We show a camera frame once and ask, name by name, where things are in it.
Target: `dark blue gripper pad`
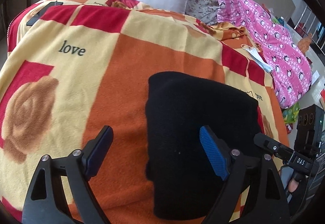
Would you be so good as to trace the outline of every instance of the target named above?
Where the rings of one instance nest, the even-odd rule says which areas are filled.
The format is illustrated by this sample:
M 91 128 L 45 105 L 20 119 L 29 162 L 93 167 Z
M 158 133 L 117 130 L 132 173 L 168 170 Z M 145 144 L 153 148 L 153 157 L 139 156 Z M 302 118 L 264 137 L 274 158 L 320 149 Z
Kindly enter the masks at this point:
M 200 128 L 199 138 L 214 173 L 225 181 L 229 175 L 226 159 L 204 126 Z

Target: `silver screw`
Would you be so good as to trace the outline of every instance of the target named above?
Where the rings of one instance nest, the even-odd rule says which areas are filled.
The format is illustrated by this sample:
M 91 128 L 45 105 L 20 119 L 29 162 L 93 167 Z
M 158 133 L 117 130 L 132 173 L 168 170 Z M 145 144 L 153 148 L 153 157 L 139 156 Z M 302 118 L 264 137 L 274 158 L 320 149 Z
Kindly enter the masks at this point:
M 81 151 L 80 150 L 74 150 L 73 152 L 72 152 L 72 155 L 73 156 L 79 156 L 81 154 Z
M 233 150 L 231 150 L 231 154 L 234 156 L 238 156 L 238 155 L 240 155 L 240 151 L 237 149 L 233 149 Z
M 264 159 L 269 161 L 272 159 L 272 157 L 269 154 L 264 154 Z
M 50 158 L 50 156 L 48 156 L 47 154 L 42 156 L 42 161 L 45 162 L 48 160 L 48 158 Z

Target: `penguin print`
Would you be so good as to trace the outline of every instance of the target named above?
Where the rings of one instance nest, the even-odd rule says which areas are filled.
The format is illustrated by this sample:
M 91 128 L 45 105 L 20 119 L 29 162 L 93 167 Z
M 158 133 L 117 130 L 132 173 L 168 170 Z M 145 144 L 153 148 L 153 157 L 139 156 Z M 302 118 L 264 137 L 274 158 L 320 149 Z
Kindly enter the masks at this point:
M 299 73 L 299 80 L 301 81 L 304 78 L 304 75 L 302 72 Z

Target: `checkered blanket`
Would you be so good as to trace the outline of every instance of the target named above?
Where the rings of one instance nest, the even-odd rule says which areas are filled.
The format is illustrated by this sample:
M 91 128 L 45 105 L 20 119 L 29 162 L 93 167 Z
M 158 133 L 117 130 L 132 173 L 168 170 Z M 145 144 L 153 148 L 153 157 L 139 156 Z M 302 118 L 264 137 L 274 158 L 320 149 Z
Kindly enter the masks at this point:
M 51 1 L 11 23 L 0 73 L 0 199 L 18 220 L 40 157 L 66 156 L 110 125 L 112 147 L 90 181 L 104 212 L 114 224 L 169 223 L 153 215 L 145 177 L 147 81 L 157 72 L 183 72 L 247 92 L 259 102 L 262 131 L 287 144 L 272 77 L 241 49 L 254 46 L 244 27 L 209 27 L 134 0 L 58 0 L 64 5 L 26 26 Z M 66 179 L 63 184 L 78 218 Z

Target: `folded black garment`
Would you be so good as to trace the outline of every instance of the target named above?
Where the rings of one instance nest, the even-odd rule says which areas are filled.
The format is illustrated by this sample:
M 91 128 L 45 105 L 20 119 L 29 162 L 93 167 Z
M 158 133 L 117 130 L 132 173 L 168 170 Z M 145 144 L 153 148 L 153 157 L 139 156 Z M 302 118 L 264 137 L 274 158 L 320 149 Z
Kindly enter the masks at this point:
M 199 141 L 209 125 L 230 148 L 261 157 L 253 142 L 261 132 L 258 102 L 245 92 L 177 72 L 149 78 L 146 104 L 147 178 L 154 184 L 154 213 L 167 220 L 207 215 L 223 186 Z

